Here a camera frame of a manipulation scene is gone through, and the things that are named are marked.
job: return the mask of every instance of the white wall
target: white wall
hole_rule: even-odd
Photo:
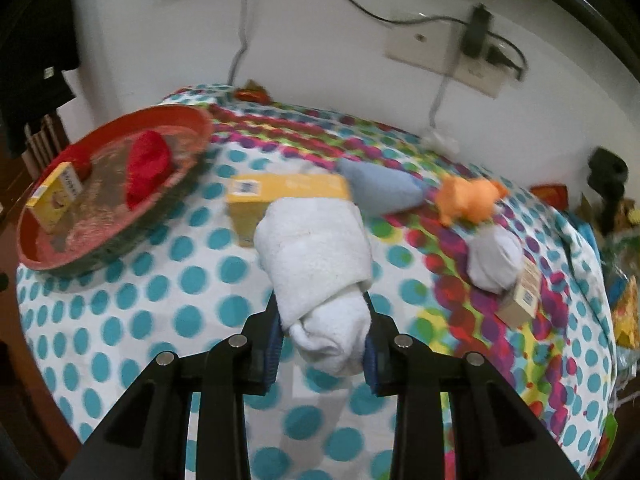
[[[586,159],[601,144],[630,165],[640,199],[640,84],[585,27],[549,0],[358,0],[465,18],[482,2],[494,30],[526,54],[530,72],[496,100],[457,82],[439,123],[461,158],[531,185],[586,187]],[[250,0],[252,44],[238,82],[254,78],[278,100],[335,108],[419,132],[440,77],[386,59],[386,28],[344,0]],[[240,0],[76,0],[80,97],[62,110],[70,136],[149,106],[174,89],[225,82],[238,48]]]

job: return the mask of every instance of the small cardboard box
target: small cardboard box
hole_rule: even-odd
[[[229,186],[226,204],[240,246],[254,246],[255,228],[271,202],[283,197],[351,200],[351,193],[347,181],[335,174],[237,175]]]
[[[515,285],[505,293],[500,309],[495,313],[512,330],[519,329],[536,317],[540,299],[542,273],[528,258],[523,258],[524,266]]]
[[[26,206],[42,229],[50,233],[81,191],[73,164],[62,162],[38,186]]]

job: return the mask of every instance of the barcode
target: barcode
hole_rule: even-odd
[[[234,184],[234,194],[236,195],[258,195],[260,193],[260,182],[257,180],[236,180]]]
[[[533,294],[531,294],[528,290],[524,293],[524,302],[529,306],[533,306]]]

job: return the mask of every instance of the metal screw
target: metal screw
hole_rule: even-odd
[[[160,366],[167,366],[174,361],[174,355],[171,352],[162,352],[156,357],[156,363]]]
[[[471,352],[466,356],[466,362],[472,366],[482,366],[484,364],[484,356],[478,352]]]
[[[414,344],[414,340],[411,339],[410,335],[400,334],[394,338],[394,343],[400,348],[409,348],[412,344]]]
[[[240,348],[246,345],[247,339],[242,334],[235,334],[229,338],[229,345],[233,348]]]

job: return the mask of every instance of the white rolled towel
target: white rolled towel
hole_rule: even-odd
[[[372,258],[358,208],[337,198],[281,198],[258,224],[254,244],[282,329],[302,357],[332,375],[360,373]]]

